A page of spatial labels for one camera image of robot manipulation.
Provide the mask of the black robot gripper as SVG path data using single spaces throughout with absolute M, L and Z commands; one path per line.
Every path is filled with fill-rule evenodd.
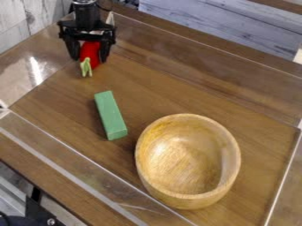
M 100 18 L 98 0 L 72 0 L 70 10 L 75 17 L 60 20 L 59 38 L 66 42 L 68 54 L 74 60 L 80 56 L 79 41 L 100 41 L 99 59 L 104 63 L 110 55 L 111 44 L 116 43 L 116 28 Z

